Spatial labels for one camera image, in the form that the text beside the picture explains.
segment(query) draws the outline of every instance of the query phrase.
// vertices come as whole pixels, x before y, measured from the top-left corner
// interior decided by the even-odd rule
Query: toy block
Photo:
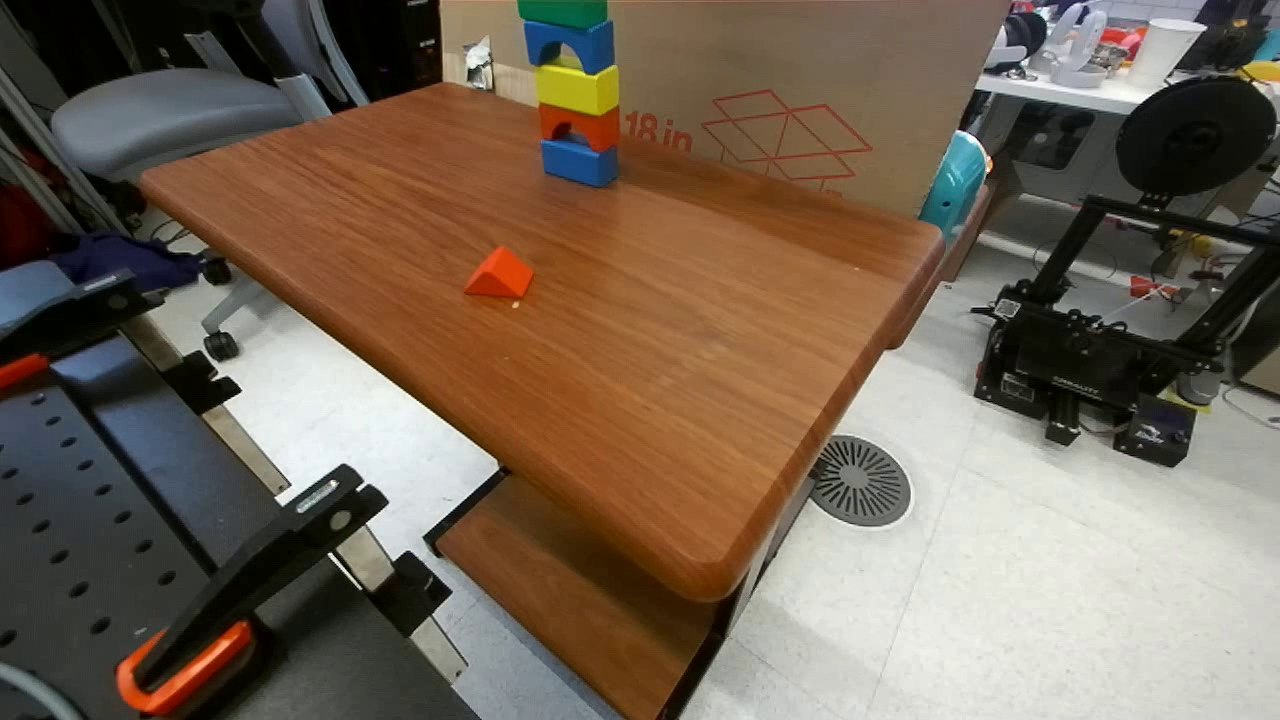
[[[571,183],[602,186],[617,180],[617,153],[593,153],[574,141],[545,141],[545,173]]]
[[[535,66],[535,98],[556,103],[556,109],[571,109],[583,116],[602,116],[620,98],[617,62],[609,62],[596,77],[589,77],[571,62],[540,62]]]
[[[609,21],[609,0],[520,0],[523,21],[593,27]]]
[[[535,109],[535,126],[545,141],[581,141],[593,153],[613,153],[620,141],[620,122],[623,119],[617,109],[602,116],[583,116],[583,113],[566,113],[566,109],[550,109],[550,103]]]
[[[467,297],[520,300],[520,297],[527,297],[527,283],[531,283],[531,266],[514,250],[496,249],[471,271]]]
[[[581,27],[523,21],[527,62],[556,62],[564,47],[571,47],[574,62],[589,77],[596,77],[617,60],[613,25],[602,21],[581,31]]]

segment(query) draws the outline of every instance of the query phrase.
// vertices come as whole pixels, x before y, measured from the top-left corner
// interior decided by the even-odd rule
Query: orange part
[[[514,250],[496,249],[471,271],[467,297],[520,300],[527,290],[527,283],[531,283],[531,266]]]
[[[212,689],[231,662],[246,656],[252,622],[237,619],[225,636],[215,636],[201,656],[190,656],[180,672],[172,672],[160,689],[140,689],[136,666],[160,643],[162,630],[142,640],[117,662],[117,693],[127,708],[142,715],[182,712],[204,689]]]
[[[535,109],[535,126],[540,126],[545,141],[574,137],[593,153],[609,153],[620,141],[620,113],[613,109],[602,116],[583,116],[583,113],[571,113],[571,109],[540,103]]]
[[[40,355],[40,350],[18,355],[10,362],[0,362],[0,393],[18,387],[18,383],[28,383],[28,379],[34,379],[42,373],[49,373],[49,355]]]

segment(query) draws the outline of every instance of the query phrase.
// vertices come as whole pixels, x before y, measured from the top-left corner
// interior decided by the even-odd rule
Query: cardboard box
[[[1003,0],[613,0],[623,132],[916,214]],[[531,103],[514,0],[445,0]]]

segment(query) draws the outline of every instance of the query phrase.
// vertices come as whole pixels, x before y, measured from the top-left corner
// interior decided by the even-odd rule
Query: blue block
[[[617,60],[617,50],[613,50],[613,21],[581,27],[581,31],[574,27],[559,27],[559,25],[523,21],[527,62],[550,62],[564,44],[583,62],[589,77],[602,71]]]
[[[545,141],[545,173],[571,183],[609,186],[617,180],[617,153],[593,153],[581,141]]]

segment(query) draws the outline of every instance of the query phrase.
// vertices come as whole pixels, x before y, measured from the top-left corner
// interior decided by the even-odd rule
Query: wooden shelf
[[[671,597],[520,475],[435,546],[623,715],[661,715],[716,622],[716,605]]]

